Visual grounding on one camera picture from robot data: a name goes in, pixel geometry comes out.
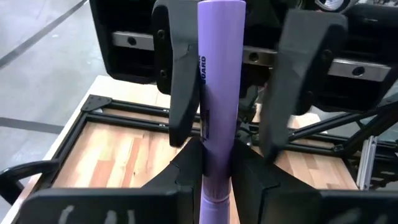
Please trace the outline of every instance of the butcher block tabletop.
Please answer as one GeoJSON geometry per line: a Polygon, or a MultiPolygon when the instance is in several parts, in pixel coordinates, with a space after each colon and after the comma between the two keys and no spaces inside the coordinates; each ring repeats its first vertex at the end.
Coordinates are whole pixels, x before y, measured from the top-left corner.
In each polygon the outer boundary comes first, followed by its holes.
{"type": "MultiPolygon", "coordinates": [[[[52,158],[76,120],[88,95],[107,96],[114,100],[165,108],[168,108],[170,103],[170,96],[161,94],[155,85],[139,85],[98,76],[44,160],[52,158]]],[[[105,109],[103,113],[167,122],[167,118],[118,110],[105,109]]],[[[317,115],[307,113],[303,116],[295,116],[290,126],[301,128],[317,121],[319,121],[317,115]]],[[[319,146],[327,145],[324,142],[298,141],[319,146]]],[[[87,123],[53,187],[141,187],[161,172],[180,150],[180,148],[169,146],[169,137],[164,133],[87,123]]],[[[346,166],[339,158],[285,151],[276,164],[296,178],[318,189],[357,189],[346,166]]],[[[39,177],[40,174],[30,179],[2,224],[12,223],[21,203],[30,194],[39,177]]],[[[239,223],[233,192],[231,193],[231,223],[239,223]]]]}

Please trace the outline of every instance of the purple cylinder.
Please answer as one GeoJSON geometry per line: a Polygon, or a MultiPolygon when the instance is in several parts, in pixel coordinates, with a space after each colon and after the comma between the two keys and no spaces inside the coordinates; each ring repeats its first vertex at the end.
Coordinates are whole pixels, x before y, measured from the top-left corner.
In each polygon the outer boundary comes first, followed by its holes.
{"type": "Polygon", "coordinates": [[[238,115],[245,13],[246,3],[240,0],[198,3],[201,136],[207,149],[203,224],[229,223],[229,157],[238,115]]]}

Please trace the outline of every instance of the gray floor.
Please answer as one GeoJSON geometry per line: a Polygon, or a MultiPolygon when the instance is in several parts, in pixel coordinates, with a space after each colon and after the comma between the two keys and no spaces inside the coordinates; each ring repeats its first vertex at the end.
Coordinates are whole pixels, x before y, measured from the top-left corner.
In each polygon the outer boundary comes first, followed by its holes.
{"type": "MultiPolygon", "coordinates": [[[[80,0],[0,0],[0,58],[80,0]]],[[[97,75],[107,75],[90,5],[85,4],[15,60],[0,68],[0,118],[63,126],[97,75]]],[[[326,114],[313,109],[321,119],[326,114]]],[[[332,130],[351,135],[357,125],[332,130]]],[[[0,169],[36,161],[56,134],[0,127],[0,169]]],[[[0,219],[9,205],[0,199],[0,219]]]]}

